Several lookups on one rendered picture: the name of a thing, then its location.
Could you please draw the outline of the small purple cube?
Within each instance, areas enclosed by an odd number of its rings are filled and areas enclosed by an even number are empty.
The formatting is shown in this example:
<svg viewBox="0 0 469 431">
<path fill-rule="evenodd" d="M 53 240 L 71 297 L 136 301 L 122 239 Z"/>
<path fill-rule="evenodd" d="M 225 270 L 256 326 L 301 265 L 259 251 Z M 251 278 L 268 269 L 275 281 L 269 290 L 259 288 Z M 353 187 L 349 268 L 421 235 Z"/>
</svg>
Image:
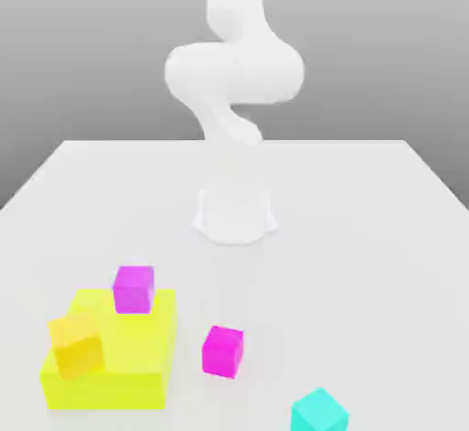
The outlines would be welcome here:
<svg viewBox="0 0 469 431">
<path fill-rule="evenodd" d="M 121 265 L 113 282 L 117 314 L 149 314 L 155 295 L 154 268 L 150 265 Z"/>
</svg>

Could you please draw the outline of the small magenta cube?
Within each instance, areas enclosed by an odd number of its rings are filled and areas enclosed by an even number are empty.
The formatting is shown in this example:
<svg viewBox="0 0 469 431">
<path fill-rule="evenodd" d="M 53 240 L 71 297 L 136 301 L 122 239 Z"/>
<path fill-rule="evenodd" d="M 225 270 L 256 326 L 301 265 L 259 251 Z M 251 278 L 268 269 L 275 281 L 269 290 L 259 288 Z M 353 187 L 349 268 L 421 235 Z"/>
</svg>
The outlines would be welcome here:
<svg viewBox="0 0 469 431">
<path fill-rule="evenodd" d="M 234 379 L 244 354 L 244 332 L 211 326 L 202 345 L 202 370 Z"/>
</svg>

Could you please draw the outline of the small orange cube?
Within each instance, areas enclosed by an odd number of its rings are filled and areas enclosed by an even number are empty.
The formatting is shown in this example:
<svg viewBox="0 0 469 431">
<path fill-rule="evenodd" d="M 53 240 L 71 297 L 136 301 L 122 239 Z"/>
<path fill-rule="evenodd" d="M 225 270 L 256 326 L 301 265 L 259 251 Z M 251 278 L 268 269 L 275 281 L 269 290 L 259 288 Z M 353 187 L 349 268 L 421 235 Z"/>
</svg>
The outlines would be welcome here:
<svg viewBox="0 0 469 431">
<path fill-rule="evenodd" d="M 52 319 L 48 322 L 48 328 L 52 352 L 62 379 L 75 379 L 103 368 L 103 342 L 91 311 L 80 310 Z"/>
</svg>

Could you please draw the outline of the small cyan cube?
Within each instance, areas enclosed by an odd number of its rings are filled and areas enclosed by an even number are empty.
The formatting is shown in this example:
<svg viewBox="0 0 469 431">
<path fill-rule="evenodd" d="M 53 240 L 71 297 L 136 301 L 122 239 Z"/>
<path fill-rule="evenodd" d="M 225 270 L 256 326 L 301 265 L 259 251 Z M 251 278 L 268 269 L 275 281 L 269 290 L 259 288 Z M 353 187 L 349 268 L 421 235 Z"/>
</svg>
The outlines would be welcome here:
<svg viewBox="0 0 469 431">
<path fill-rule="evenodd" d="M 347 431 L 348 423 L 347 411 L 318 388 L 293 404 L 289 431 Z"/>
</svg>

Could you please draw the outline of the large yellow box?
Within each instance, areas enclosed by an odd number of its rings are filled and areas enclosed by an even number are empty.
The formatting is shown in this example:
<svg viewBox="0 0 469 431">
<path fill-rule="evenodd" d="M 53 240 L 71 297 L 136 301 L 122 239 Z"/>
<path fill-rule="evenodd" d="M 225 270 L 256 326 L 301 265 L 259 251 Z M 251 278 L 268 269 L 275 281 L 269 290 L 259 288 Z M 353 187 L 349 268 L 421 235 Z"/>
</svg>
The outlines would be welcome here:
<svg viewBox="0 0 469 431">
<path fill-rule="evenodd" d="M 176 291 L 158 289 L 149 314 L 118 314 L 110 289 L 80 289 L 69 311 L 95 315 L 104 367 L 64 380 L 50 352 L 40 369 L 48 409 L 163 409 L 177 331 Z"/>
</svg>

